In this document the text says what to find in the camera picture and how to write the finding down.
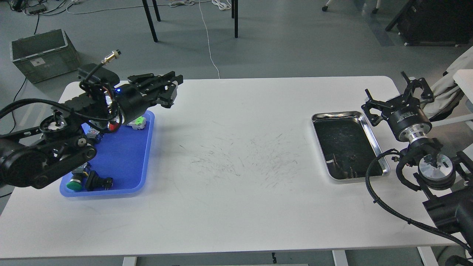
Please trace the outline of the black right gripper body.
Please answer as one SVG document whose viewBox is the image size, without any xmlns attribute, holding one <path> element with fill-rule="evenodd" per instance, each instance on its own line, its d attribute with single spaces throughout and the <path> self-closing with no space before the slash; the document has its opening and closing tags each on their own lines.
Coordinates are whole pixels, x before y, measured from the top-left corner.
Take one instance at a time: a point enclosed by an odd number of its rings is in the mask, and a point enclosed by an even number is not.
<svg viewBox="0 0 473 266">
<path fill-rule="evenodd" d="M 386 108 L 384 115 L 394 137 L 400 142 L 414 143 L 427 138 L 427 133 L 432 128 L 420 104 Z"/>
</svg>

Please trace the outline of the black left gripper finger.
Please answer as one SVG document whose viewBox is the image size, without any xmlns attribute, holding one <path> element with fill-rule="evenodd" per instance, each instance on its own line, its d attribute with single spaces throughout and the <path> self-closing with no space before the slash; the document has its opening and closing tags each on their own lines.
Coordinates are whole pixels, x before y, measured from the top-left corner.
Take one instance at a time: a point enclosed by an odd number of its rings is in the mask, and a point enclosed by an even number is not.
<svg viewBox="0 0 473 266">
<path fill-rule="evenodd" d="M 132 75 L 128 77 L 128 82 L 138 89 L 149 91 L 162 86 L 169 86 L 172 83 L 180 85 L 184 82 L 182 75 L 176 75 L 174 71 L 171 71 L 164 75 L 155 74 L 140 74 Z"/>
<path fill-rule="evenodd" d="M 142 97 L 143 108 L 156 105 L 171 108 L 177 96 L 177 88 L 177 83 L 152 83 L 145 86 L 145 96 Z"/>
</svg>

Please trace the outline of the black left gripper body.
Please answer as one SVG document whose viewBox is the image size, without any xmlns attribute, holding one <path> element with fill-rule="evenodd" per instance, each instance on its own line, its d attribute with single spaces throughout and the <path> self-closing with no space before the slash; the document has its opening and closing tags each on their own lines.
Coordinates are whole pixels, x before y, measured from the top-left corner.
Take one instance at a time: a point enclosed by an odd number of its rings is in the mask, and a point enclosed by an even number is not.
<svg viewBox="0 0 473 266">
<path fill-rule="evenodd" d="M 161 89 L 153 84 L 124 84 L 117 88 L 117 102 L 125 123 L 143 115 L 157 104 Z"/>
</svg>

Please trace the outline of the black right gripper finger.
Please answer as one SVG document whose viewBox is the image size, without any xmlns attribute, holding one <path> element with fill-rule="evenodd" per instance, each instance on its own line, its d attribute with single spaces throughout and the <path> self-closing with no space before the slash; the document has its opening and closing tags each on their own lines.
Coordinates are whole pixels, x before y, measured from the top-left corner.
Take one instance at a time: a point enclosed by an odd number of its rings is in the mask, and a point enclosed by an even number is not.
<svg viewBox="0 0 473 266">
<path fill-rule="evenodd" d="M 401 74 L 405 81 L 407 82 L 407 87 L 404 90 L 404 93 L 401 96 L 401 102 L 402 104 L 407 104 L 411 98 L 414 98 L 413 93 L 415 92 L 416 89 L 421 89 L 421 99 L 420 104 L 429 104 L 434 102 L 434 94 L 428 85 L 426 79 L 420 78 L 420 79 L 409 79 L 407 74 L 404 71 L 401 71 Z"/>
<path fill-rule="evenodd" d="M 365 93 L 368 96 L 365 104 L 362 105 L 361 109 L 365 113 L 368 121 L 371 123 L 373 127 L 377 126 L 382 120 L 387 121 L 390 127 L 397 127 L 398 123 L 395 121 L 395 112 L 396 103 L 397 103 L 397 96 L 389 99 L 387 102 L 378 101 L 372 98 L 368 89 L 365 89 Z M 371 113 L 371 109 L 376 109 L 381 111 L 381 115 Z"/>
</svg>

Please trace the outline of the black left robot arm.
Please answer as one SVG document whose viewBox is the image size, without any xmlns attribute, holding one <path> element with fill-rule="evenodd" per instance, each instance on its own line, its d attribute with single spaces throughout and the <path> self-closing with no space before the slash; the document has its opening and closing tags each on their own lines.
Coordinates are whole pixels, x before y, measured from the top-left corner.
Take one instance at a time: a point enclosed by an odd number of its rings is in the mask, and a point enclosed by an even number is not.
<svg viewBox="0 0 473 266">
<path fill-rule="evenodd" d="M 52 107 L 52 115 L 38 126 L 1 136 L 1 184 L 41 189 L 93 159 L 97 150 L 82 128 L 87 123 L 100 133 L 113 133 L 153 106 L 171 108 L 182 75 L 142 74 L 119 85 L 117 74 L 105 65 L 120 55 L 113 51 L 99 64 L 78 68 L 83 94 L 64 103 L 40 98 L 14 101 L 1 110 L 5 117 L 34 103 Z"/>
</svg>

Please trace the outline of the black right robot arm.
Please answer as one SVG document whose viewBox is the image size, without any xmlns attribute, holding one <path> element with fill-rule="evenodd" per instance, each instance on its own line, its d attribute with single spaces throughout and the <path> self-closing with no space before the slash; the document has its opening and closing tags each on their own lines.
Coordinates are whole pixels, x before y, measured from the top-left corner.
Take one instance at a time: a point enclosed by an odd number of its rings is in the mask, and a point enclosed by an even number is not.
<svg viewBox="0 0 473 266">
<path fill-rule="evenodd" d="M 390 214 L 403 219 L 419 229 L 456 242 L 472 254 L 472 160 L 459 151 L 450 158 L 441 153 L 442 145 L 427 134 L 432 128 L 421 104 L 434 101 L 434 94 L 424 78 L 409 79 L 403 94 L 383 102 L 372 98 L 365 90 L 367 100 L 362 110 L 372 126 L 385 120 L 397 141 L 408 142 L 403 150 L 390 149 L 373 159 L 365 174 L 365 185 L 374 203 Z M 370 173 L 375 162 L 392 155 L 398 162 L 396 175 L 400 182 L 414 191 L 423 191 L 423 203 L 435 226 L 429 226 L 406 217 L 388 206 L 374 191 Z"/>
</svg>

